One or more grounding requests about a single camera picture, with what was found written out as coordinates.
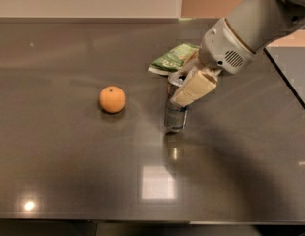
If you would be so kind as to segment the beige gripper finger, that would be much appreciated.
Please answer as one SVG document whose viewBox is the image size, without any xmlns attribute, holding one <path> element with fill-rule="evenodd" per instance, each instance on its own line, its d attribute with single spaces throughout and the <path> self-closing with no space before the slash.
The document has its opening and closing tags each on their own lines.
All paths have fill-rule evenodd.
<svg viewBox="0 0 305 236">
<path fill-rule="evenodd" d="M 193 68 L 183 85 L 173 94 L 171 101 L 181 107 L 190 105 L 213 91 L 217 81 L 218 74 L 214 70 Z"/>
<path fill-rule="evenodd" d="M 202 63 L 198 58 L 194 58 L 183 65 L 177 72 L 174 73 L 176 78 L 188 80 L 195 71 L 202 67 Z"/>
</svg>

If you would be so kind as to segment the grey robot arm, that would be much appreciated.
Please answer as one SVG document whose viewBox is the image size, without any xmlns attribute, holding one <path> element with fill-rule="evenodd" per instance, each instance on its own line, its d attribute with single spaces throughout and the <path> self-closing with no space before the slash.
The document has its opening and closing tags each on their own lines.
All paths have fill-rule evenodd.
<svg viewBox="0 0 305 236">
<path fill-rule="evenodd" d="M 171 101 L 185 107 L 215 89 L 218 75 L 235 75 L 259 51 L 305 25 L 305 0 L 243 0 L 204 35 L 198 56 L 181 73 L 183 85 Z"/>
</svg>

